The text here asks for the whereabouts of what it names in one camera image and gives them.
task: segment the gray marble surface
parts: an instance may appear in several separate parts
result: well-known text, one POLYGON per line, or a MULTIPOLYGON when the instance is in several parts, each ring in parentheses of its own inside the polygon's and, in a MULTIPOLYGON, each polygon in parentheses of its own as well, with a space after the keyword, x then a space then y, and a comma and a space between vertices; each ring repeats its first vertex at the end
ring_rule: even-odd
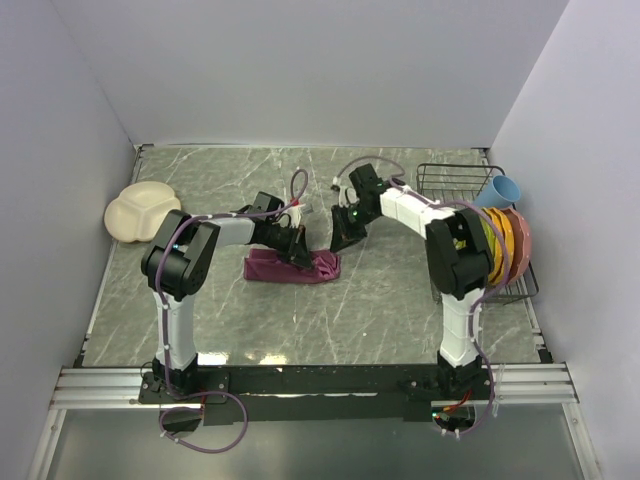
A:
MULTIPOLYGON (((311 249, 331 238, 331 180, 349 160, 376 154, 395 159, 415 185, 422 162, 480 164, 475 150, 395 148, 148 148, 138 181, 171 185, 190 213, 217 213, 251 203, 259 190, 287 196, 291 174, 306 168, 305 201, 311 249)), ((381 176, 393 167, 374 162, 381 176)), ((88 342, 85 366, 140 365, 157 346, 156 312, 139 270, 145 244, 118 244, 88 342)), ((422 239, 381 218, 365 241, 341 252, 342 276, 321 285, 247 282, 243 258, 250 247, 216 251, 195 307, 201 363, 333 364, 434 362, 442 312, 431 296, 422 239)), ((488 305, 481 343, 495 362, 538 362, 523 302, 488 305)))

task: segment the white wall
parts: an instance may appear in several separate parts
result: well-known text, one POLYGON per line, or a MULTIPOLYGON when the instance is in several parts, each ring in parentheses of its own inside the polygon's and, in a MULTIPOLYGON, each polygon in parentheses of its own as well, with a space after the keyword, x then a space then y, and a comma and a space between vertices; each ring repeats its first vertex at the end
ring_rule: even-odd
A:
POLYGON ((46 0, 0 1, 0 477, 26 476, 104 270, 133 149, 46 0))
POLYGON ((567 0, 53 0, 134 143, 484 147, 567 0))
POLYGON ((640 4, 571 0, 491 150, 521 184, 541 293, 607 479, 640 476, 640 4))

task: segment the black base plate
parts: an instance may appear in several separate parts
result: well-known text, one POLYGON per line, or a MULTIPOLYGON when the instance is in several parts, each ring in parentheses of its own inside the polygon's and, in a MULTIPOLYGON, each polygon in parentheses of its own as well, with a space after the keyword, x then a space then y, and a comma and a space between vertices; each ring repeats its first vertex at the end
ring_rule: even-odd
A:
MULTIPOLYGON (((441 367, 409 365, 283 365, 198 367, 197 391, 224 390, 241 398, 251 421, 402 418, 431 421, 431 402, 456 400, 471 388, 472 399, 489 398, 488 375, 479 368, 464 391, 444 398, 438 385, 441 367)), ((169 396, 153 373, 144 375, 139 401, 170 405, 200 403, 169 396)), ((220 395, 205 402, 205 425, 242 421, 238 405, 220 395)))

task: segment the towel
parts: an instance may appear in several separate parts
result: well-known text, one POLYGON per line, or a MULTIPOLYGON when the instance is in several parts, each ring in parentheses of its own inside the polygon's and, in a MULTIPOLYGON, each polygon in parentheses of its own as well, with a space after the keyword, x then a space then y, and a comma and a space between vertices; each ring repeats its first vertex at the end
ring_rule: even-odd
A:
POLYGON ((311 252, 313 269, 305 270, 278 258, 275 250, 252 248, 244 259, 245 280, 273 283, 314 284, 340 276, 340 257, 329 250, 311 252))

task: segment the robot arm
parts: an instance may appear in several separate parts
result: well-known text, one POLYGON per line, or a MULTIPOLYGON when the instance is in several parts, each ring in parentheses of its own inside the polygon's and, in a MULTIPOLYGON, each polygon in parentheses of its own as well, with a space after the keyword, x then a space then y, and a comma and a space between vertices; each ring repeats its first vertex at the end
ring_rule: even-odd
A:
MULTIPOLYGON (((282 200, 258 193, 253 205, 240 210, 242 214, 271 212, 284 205, 282 200)), ((282 261, 300 268, 313 268, 307 249, 305 227, 298 225, 302 206, 292 207, 291 221, 281 226, 275 217, 214 218, 191 224, 178 238, 176 245, 169 242, 180 225, 191 215, 172 210, 167 214, 158 233, 142 259, 142 273, 154 290, 158 313, 158 349, 152 362, 154 373, 164 375, 164 344, 160 295, 155 291, 155 277, 165 250, 170 249, 161 278, 161 288, 169 303, 168 343, 170 345, 170 377, 178 390, 188 391, 197 367, 197 350, 193 339, 193 306, 195 293, 206 279, 215 249, 227 245, 261 244, 280 253, 282 261)))
POLYGON ((474 312, 471 331, 469 311, 483 295, 493 268, 477 214, 468 209, 433 208, 412 196, 409 187, 400 190, 383 181, 371 164, 356 168, 349 178, 357 201, 352 201, 353 192, 343 194, 341 189, 341 201, 331 209, 334 226, 331 251, 337 252, 365 238, 365 225, 381 216, 397 220, 418 233, 426 242, 431 280, 442 292, 444 334, 440 357, 453 368, 477 361, 473 340, 478 332, 480 309, 474 312))

